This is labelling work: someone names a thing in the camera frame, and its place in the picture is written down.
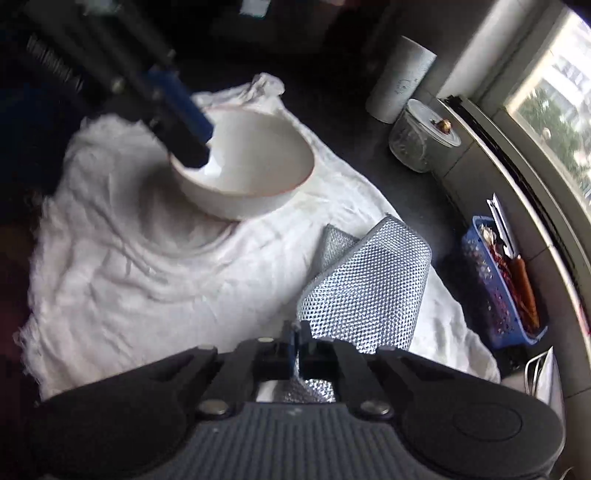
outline white cloth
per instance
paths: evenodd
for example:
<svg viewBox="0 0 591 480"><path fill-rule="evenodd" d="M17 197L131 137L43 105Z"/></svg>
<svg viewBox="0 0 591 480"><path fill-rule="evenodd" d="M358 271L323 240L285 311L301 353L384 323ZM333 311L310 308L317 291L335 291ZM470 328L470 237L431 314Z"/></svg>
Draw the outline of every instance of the white cloth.
<svg viewBox="0 0 591 480"><path fill-rule="evenodd" d="M200 93L201 107L284 115L316 155L281 209L244 222L200 213L178 192L143 124L104 116L73 137L33 256L24 361L43 398L199 344L220 351L276 335L310 280L327 223L364 236L394 208L281 102L281 81ZM492 381L496 363L431 269L411 352Z"/></svg>

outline blue basket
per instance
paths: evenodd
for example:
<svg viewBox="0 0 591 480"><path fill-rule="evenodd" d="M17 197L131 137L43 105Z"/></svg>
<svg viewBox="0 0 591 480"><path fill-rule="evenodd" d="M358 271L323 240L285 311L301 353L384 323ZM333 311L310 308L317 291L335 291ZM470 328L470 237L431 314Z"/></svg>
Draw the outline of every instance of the blue basket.
<svg viewBox="0 0 591 480"><path fill-rule="evenodd" d="M532 336L521 323L513 298L505 285L499 268L480 235L480 226L485 225L496 231L495 221L489 217L474 216L472 226L462 238L464 256L476 267L478 278L489 294L491 315L486 319L486 331L495 349L511 345L533 345L540 341L548 327Z"/></svg>

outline window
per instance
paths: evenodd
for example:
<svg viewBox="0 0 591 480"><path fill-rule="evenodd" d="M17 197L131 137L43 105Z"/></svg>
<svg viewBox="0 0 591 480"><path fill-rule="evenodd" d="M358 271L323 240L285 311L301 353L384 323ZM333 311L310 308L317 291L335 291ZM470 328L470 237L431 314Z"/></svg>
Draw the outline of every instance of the window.
<svg viewBox="0 0 591 480"><path fill-rule="evenodd" d="M576 195L591 202L591 30L569 12L506 111L536 141Z"/></svg>
<svg viewBox="0 0 591 480"><path fill-rule="evenodd" d="M479 94L474 114L503 142L591 305L591 29L560 0L541 2Z"/></svg>

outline bolt head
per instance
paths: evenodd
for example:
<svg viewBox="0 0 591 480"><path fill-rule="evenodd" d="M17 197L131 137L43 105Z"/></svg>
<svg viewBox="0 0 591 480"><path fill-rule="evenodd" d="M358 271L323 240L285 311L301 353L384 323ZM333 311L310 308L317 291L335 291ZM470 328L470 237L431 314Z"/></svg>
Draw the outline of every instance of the bolt head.
<svg viewBox="0 0 591 480"><path fill-rule="evenodd" d="M362 412L373 417L387 415L391 409L390 404L381 400L366 400L361 404Z"/></svg>
<svg viewBox="0 0 591 480"><path fill-rule="evenodd" d="M217 400L214 398L211 400L203 400L197 408L205 415L219 417L225 415L230 409L230 406L223 400Z"/></svg>

